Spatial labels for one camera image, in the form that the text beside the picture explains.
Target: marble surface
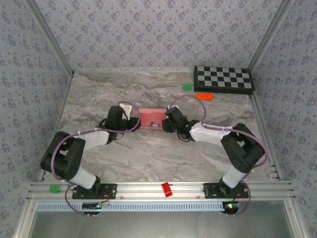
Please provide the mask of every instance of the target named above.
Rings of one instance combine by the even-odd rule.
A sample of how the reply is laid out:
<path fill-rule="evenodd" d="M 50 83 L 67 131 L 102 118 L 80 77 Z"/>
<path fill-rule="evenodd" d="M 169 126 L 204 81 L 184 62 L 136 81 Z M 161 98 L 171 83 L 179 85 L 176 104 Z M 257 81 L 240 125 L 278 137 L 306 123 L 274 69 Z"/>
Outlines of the marble surface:
<path fill-rule="evenodd" d="M 59 129 L 68 133 L 92 129 L 121 100 L 140 108 L 166 108 L 184 94 L 182 86 L 192 81 L 193 74 L 184 72 L 75 74 Z M 183 98 L 177 104 L 188 119 L 202 118 L 203 109 L 196 100 Z M 241 122 L 259 136 L 248 96 L 215 94 L 213 101 L 204 104 L 206 123 L 230 126 Z M 102 181 L 218 181 L 230 161 L 221 146 L 185 143 L 174 133 L 140 129 L 84 152 L 82 166 Z M 267 167 L 262 166 L 248 179 L 265 180 L 267 174 Z M 54 178 L 47 174 L 45 180 Z"/>

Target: aluminum rail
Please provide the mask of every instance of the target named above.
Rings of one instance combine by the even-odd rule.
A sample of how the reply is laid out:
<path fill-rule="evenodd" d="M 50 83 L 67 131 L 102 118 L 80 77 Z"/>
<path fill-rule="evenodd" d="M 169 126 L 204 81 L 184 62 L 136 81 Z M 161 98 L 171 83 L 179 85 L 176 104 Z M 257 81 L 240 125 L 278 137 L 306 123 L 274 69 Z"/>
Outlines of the aluminum rail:
<path fill-rule="evenodd" d="M 116 199 L 111 202 L 124 201 L 230 201 L 232 199 L 205 199 L 203 184 L 205 182 L 170 182 L 173 195 L 165 197 L 162 182 L 111 182 L 117 184 Z M 59 193 L 50 193 L 51 185 L 59 185 Z M 66 182 L 33 182 L 29 187 L 27 199 L 32 201 L 64 201 L 64 193 L 67 189 Z M 295 193 L 291 181 L 247 181 L 251 190 L 253 201 L 277 201 L 294 200 Z M 69 191 L 69 201 L 98 201 L 72 199 L 72 191 Z"/>

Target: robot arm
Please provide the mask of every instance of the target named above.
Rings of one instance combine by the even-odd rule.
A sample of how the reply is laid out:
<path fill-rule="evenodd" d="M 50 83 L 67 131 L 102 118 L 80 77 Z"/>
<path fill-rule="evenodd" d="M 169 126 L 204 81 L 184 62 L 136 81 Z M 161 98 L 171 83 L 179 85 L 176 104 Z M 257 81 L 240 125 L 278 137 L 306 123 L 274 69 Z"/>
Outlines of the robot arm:
<path fill-rule="evenodd" d="M 95 197 L 100 190 L 100 178 L 80 166 L 83 152 L 98 145 L 109 144 L 117 138 L 118 133 L 102 131 L 102 129 L 116 131 L 132 129 L 138 119 L 130 117 L 131 109 L 130 105 L 125 104 L 112 106 L 107 118 L 99 123 L 95 132 L 84 135 L 79 134 L 64 142 L 54 159 L 56 175 L 61 179 L 79 185 L 89 191 L 92 198 Z M 69 134 L 63 131 L 56 133 L 41 160 L 41 168 L 43 170 L 51 172 L 51 160 L 54 150 L 66 136 L 69 136 Z"/>
<path fill-rule="evenodd" d="M 175 132 L 183 141 L 205 141 L 224 147 L 232 164 L 219 181 L 219 189 L 225 196 L 234 192 L 238 183 L 264 155 L 263 148 L 256 141 L 230 131 L 234 129 L 253 135 L 244 124 L 221 127 L 202 124 L 198 120 L 188 121 L 178 107 L 171 107 L 165 114 L 167 119 L 162 122 L 164 131 Z"/>

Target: red block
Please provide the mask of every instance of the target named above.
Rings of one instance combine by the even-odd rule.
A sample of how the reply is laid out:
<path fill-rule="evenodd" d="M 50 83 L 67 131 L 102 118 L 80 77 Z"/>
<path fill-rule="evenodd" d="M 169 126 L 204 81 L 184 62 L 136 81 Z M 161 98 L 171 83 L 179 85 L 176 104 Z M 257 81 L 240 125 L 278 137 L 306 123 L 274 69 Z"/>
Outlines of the red block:
<path fill-rule="evenodd" d="M 165 196 L 166 197 L 169 197 L 169 196 L 172 196 L 173 194 L 172 194 L 172 190 L 170 190 L 170 186 L 169 186 L 169 184 L 166 182 L 166 183 L 163 183 L 162 184 L 162 186 L 163 186 L 163 190 L 164 190 L 164 192 L 165 192 Z"/>

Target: black mounting plate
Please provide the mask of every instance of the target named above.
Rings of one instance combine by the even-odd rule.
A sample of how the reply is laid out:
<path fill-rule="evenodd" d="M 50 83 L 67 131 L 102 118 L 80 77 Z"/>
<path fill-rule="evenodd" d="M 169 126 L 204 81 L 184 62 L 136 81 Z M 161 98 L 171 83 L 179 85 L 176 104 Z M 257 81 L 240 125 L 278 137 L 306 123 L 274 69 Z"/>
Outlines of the black mounting plate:
<path fill-rule="evenodd" d="M 247 186 L 243 183 L 239 183 L 234 188 L 234 191 L 228 196 L 225 196 L 220 191 L 218 182 L 204 183 L 203 191 L 205 193 L 205 199 L 213 199 L 213 198 L 232 198 L 232 199 L 234 199 L 236 197 L 237 192 L 240 192 L 242 194 L 243 198 L 249 198 Z"/>
<path fill-rule="evenodd" d="M 73 191 L 73 199 L 97 199 L 97 200 L 107 200 L 107 195 L 103 192 L 107 192 L 109 194 L 109 199 L 115 199 L 117 193 L 117 184 L 115 183 L 101 183 L 100 191 L 96 197 L 91 198 L 91 193 L 86 194 L 85 189 L 82 190 L 79 186 L 74 188 Z"/>

